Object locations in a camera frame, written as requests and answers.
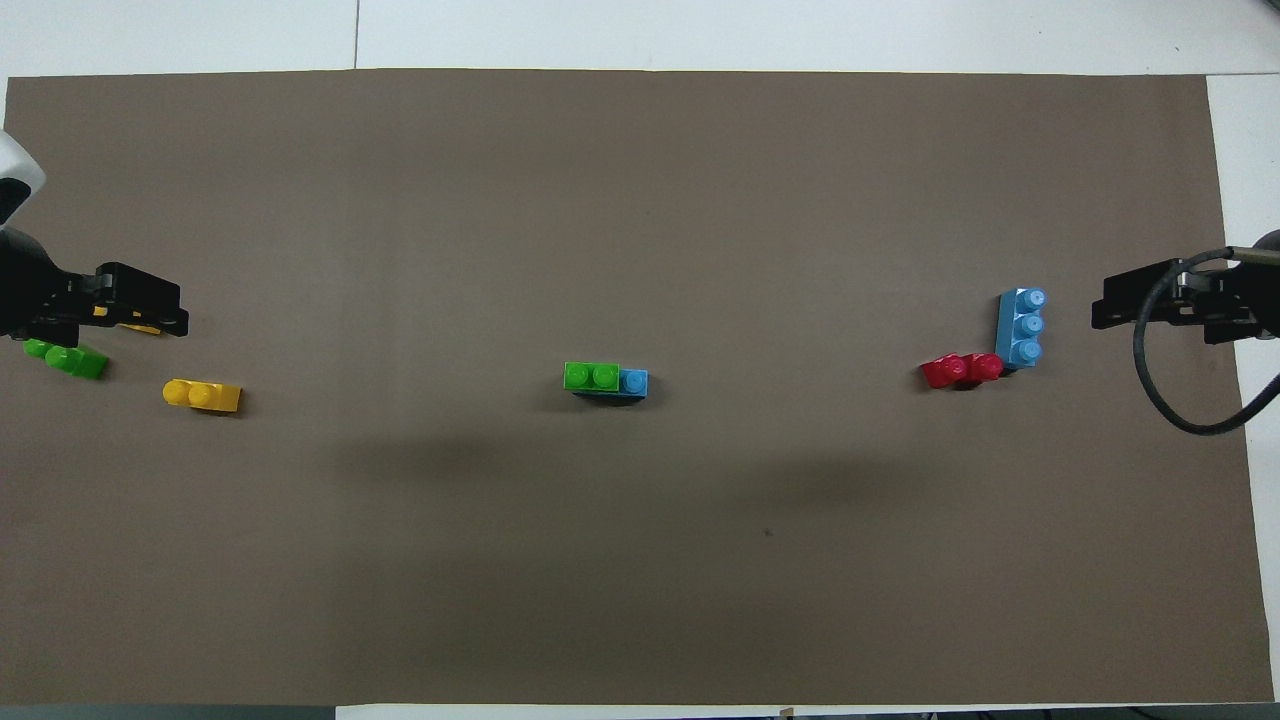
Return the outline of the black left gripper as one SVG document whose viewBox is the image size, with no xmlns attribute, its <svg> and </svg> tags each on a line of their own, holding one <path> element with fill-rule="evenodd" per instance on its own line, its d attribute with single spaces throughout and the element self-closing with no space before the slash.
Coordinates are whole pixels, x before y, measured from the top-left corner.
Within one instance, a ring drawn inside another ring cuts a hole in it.
<svg viewBox="0 0 1280 720">
<path fill-rule="evenodd" d="M 189 314 L 180 287 L 124 263 L 104 263 L 95 277 L 96 300 L 118 305 L 118 324 L 150 334 L 186 337 Z M 64 272 L 31 236 L 4 228 L 1 240 L 1 333 L 13 340 L 77 341 L 82 325 L 97 325 L 86 275 Z"/>
</svg>

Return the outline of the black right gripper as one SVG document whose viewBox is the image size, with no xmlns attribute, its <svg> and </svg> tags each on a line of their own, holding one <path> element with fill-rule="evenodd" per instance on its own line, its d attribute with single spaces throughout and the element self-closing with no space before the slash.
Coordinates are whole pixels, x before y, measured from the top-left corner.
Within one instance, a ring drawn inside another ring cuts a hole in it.
<svg viewBox="0 0 1280 720">
<path fill-rule="evenodd" d="M 1231 246 L 1229 261 L 1235 265 L 1219 272 L 1206 272 L 1212 290 L 1201 293 L 1194 304 L 1203 327 L 1206 345 L 1225 345 L 1239 340 L 1276 340 L 1279 337 L 1279 232 L 1271 231 L 1251 247 Z M 1183 258 L 1111 275 L 1103 281 L 1103 299 L 1091 305 L 1091 328 L 1106 331 L 1138 320 L 1142 300 L 1157 281 Z M 1190 309 L 1181 301 L 1157 300 L 1148 313 L 1148 323 L 1189 325 Z"/>
</svg>

